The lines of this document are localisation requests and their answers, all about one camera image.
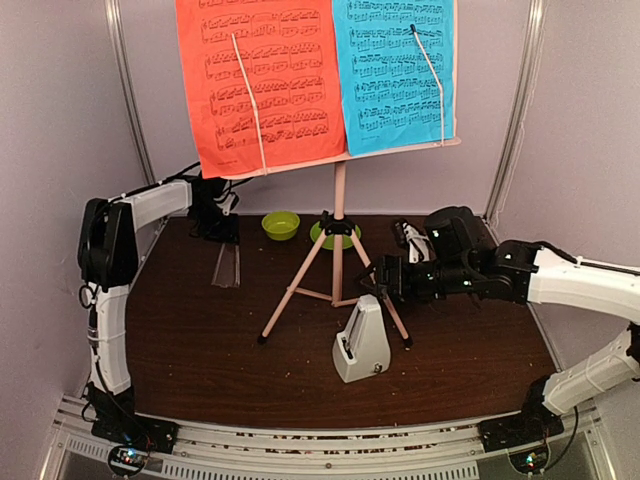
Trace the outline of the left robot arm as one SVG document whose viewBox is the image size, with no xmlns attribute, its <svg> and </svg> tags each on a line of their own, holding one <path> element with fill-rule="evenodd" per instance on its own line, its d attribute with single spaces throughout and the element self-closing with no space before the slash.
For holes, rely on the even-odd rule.
<svg viewBox="0 0 640 480">
<path fill-rule="evenodd" d="M 98 421 L 123 444 L 137 442 L 144 433 L 134 413 L 125 342 L 127 297 L 141 266 L 137 234 L 184 212 L 195 223 L 195 237 L 236 244 L 239 221 L 232 210 L 237 203 L 227 179 L 175 174 L 85 206 L 77 261 L 83 281 L 79 299 L 89 312 L 89 399 Z"/>
</svg>

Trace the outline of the small green bowl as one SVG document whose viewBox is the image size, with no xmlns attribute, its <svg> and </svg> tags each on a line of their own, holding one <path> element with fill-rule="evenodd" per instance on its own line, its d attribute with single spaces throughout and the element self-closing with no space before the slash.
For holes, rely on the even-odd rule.
<svg viewBox="0 0 640 480">
<path fill-rule="evenodd" d="M 297 234 L 300 217 L 294 212 L 276 211 L 265 215 L 261 226 L 271 240 L 287 241 Z"/>
</svg>

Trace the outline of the green plate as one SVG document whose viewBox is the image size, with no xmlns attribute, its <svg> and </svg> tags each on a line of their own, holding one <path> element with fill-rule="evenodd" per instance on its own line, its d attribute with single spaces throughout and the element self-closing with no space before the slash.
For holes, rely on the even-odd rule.
<svg viewBox="0 0 640 480">
<path fill-rule="evenodd" d="M 356 231 L 356 235 L 358 238 L 361 238 L 361 229 L 359 225 L 355 225 L 355 231 Z M 321 227 L 320 227 L 320 222 L 316 221 L 310 228 L 309 231 L 309 235 L 310 235 L 310 239 L 313 243 L 315 243 L 319 237 L 321 233 Z M 334 239 L 335 236 L 334 235 L 328 235 L 323 244 L 322 244 L 322 249 L 324 250 L 328 250 L 328 251 L 333 251 L 334 250 Z M 351 240 L 351 238 L 349 236 L 342 236 L 342 247 L 344 249 L 349 249 L 353 246 L 353 242 Z"/>
</svg>

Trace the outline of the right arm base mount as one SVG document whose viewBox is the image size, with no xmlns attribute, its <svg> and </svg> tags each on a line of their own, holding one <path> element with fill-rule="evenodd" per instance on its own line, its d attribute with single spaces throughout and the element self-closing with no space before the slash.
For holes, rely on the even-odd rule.
<svg viewBox="0 0 640 480">
<path fill-rule="evenodd" d="M 551 465 L 548 441 L 562 434 L 564 425 L 559 417 L 518 413 L 484 420 L 478 430 L 486 453 L 506 450 L 516 472 L 535 475 Z"/>
</svg>

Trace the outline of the aluminium front rail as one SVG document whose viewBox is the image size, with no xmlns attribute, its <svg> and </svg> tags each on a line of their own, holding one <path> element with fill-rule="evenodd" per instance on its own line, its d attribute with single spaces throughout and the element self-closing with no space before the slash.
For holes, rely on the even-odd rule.
<svg viewBox="0 0 640 480">
<path fill-rule="evenodd" d="M 564 433 L 489 451 L 478 419 L 388 428 L 268 429 L 181 421 L 172 452 L 95 437 L 92 409 L 64 397 L 49 431 L 42 479 L 614 479 L 598 411 Z"/>
</svg>

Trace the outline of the pink music stand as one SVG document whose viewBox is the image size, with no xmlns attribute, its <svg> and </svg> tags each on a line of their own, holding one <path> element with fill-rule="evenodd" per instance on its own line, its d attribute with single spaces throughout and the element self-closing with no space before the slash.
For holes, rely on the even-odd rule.
<svg viewBox="0 0 640 480">
<path fill-rule="evenodd" d="M 452 1 L 452 15 L 453 15 L 453 108 L 454 115 L 452 120 L 453 125 L 453 133 L 454 136 L 451 139 L 444 139 L 444 110 L 441 108 L 441 140 L 439 142 L 430 142 L 424 144 L 414 144 L 404 147 L 398 147 L 393 149 L 387 149 L 379 152 L 375 152 L 375 154 L 387 154 L 387 153 L 400 153 L 401 151 L 411 151 L 411 150 L 420 150 L 420 149 L 431 149 L 431 148 L 443 148 L 448 146 L 455 146 L 461 143 L 461 140 L 455 135 L 456 133 L 456 123 L 457 119 L 455 116 L 455 107 L 456 107 L 456 82 L 457 82 L 457 49 L 458 49 L 458 17 L 459 17 L 459 6 L 458 1 Z M 421 43 L 420 34 L 417 31 L 413 31 L 411 35 L 416 40 L 418 45 L 423 51 L 423 56 L 425 57 L 427 64 L 429 65 L 430 71 L 435 78 L 436 85 L 439 89 L 439 97 L 440 101 L 444 98 L 444 91 L 441 84 L 441 79 L 436 75 L 435 69 L 431 62 L 430 57 L 428 57 L 426 50 L 424 48 L 424 44 Z M 308 296 L 311 298 L 323 300 L 330 302 L 332 307 L 344 307 L 355 305 L 357 303 L 357 299 L 343 299 L 343 239 L 349 238 L 352 241 L 353 247 L 357 252 L 360 260 L 364 264 L 365 267 L 370 265 L 370 259 L 367 255 L 361 240 L 357 237 L 355 223 L 353 223 L 345 214 L 345 195 L 346 195 L 346 171 L 347 164 L 346 159 L 338 161 L 338 157 L 335 157 L 332 160 L 334 164 L 334 212 L 331 214 L 328 211 L 323 211 L 320 216 L 320 227 L 321 232 L 318 239 L 315 241 L 311 249 L 309 250 L 307 256 L 304 261 L 301 263 L 298 271 L 293 277 L 291 283 L 286 287 L 286 290 L 279 301 L 277 307 L 269 318 L 268 322 L 260 332 L 257 337 L 257 343 L 259 345 L 266 344 L 268 337 L 275 327 L 276 322 L 279 320 L 281 315 L 283 314 L 286 306 L 289 301 L 293 297 L 294 294 L 300 294 L 304 296 Z M 320 292 L 316 292 L 313 290 L 305 289 L 300 287 L 300 283 L 303 280 L 304 276 L 308 272 L 311 267 L 313 261 L 321 250 L 321 247 L 328 238 L 329 235 L 334 235 L 334 250 L 333 250 L 333 263 L 332 263 L 332 289 L 331 295 L 325 295 Z M 404 326 L 395 306 L 389 298 L 384 298 L 382 300 L 383 304 L 386 306 L 388 313 L 390 314 L 393 323 L 395 324 L 401 338 L 403 341 L 403 345 L 405 350 L 409 350 L 413 345 L 413 340 L 408 333 L 406 327 Z"/>
</svg>

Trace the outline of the blue cloth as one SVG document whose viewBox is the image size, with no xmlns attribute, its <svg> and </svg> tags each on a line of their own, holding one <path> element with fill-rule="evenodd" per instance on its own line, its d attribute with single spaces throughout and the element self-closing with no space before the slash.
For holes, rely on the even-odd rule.
<svg viewBox="0 0 640 480">
<path fill-rule="evenodd" d="M 455 2 L 332 7 L 349 153 L 453 139 Z"/>
</svg>

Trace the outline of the clear metronome cover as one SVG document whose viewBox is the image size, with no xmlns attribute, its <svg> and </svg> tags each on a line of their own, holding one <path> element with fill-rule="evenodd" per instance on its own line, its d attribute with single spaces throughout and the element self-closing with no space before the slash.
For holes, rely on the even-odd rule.
<svg viewBox="0 0 640 480">
<path fill-rule="evenodd" d="M 241 283 L 240 245 L 221 245 L 212 277 L 212 285 L 220 288 L 238 288 Z"/>
</svg>

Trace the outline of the red sheet music mat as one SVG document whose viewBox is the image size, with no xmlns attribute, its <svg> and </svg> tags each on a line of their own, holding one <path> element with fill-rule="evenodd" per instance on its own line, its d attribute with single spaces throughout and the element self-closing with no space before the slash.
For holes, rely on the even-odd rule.
<svg viewBox="0 0 640 480">
<path fill-rule="evenodd" d="M 204 177 L 319 164 L 346 150 L 329 1 L 178 1 L 191 130 Z"/>
</svg>

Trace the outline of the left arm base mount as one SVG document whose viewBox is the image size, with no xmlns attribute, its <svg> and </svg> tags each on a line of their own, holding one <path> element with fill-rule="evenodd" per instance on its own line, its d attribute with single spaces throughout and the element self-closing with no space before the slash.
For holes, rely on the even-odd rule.
<svg viewBox="0 0 640 480">
<path fill-rule="evenodd" d="M 91 428 L 93 436 L 114 443 L 107 454 L 107 466 L 121 477 L 141 473 L 152 453 L 171 454 L 177 439 L 179 426 L 175 422 L 144 416 L 136 420 L 141 428 L 134 426 L 132 433 L 102 419 Z"/>
</svg>

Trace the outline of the grey metronome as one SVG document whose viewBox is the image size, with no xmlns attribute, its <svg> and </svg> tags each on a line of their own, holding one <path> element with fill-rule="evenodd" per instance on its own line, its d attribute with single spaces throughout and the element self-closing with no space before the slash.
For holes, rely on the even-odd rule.
<svg viewBox="0 0 640 480">
<path fill-rule="evenodd" d="M 378 299 L 370 294 L 358 299 L 346 327 L 336 334 L 332 359 L 344 383 L 377 376 L 388 370 L 391 350 Z"/>
</svg>

